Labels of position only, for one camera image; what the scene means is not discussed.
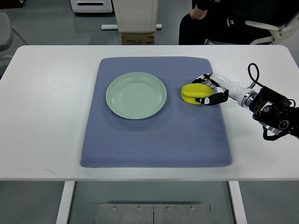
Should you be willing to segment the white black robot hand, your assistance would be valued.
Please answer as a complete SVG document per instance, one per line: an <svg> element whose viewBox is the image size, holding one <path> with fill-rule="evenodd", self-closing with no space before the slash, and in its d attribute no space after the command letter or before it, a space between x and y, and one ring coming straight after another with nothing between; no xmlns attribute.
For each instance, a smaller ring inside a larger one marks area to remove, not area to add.
<svg viewBox="0 0 299 224"><path fill-rule="evenodd" d="M212 94L208 97L195 98L195 101L204 105L217 105L224 103L231 98L235 100L239 106L248 108L257 93L252 88L241 88L234 82L223 77L218 73L204 74L192 81L192 84L205 84L212 89L220 87L223 92Z"/></svg>

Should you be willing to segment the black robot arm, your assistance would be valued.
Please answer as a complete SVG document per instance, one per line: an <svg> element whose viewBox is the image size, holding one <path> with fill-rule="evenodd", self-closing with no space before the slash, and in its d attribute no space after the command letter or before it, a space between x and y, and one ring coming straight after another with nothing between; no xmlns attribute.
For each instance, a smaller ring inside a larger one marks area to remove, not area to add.
<svg viewBox="0 0 299 224"><path fill-rule="evenodd" d="M258 82L259 69L255 63L248 65L249 77L261 87L257 94L252 94L246 101L246 106L253 112L252 118L263 126L263 138L275 141L288 134L299 137L299 109L293 99L262 85Z"/></svg>

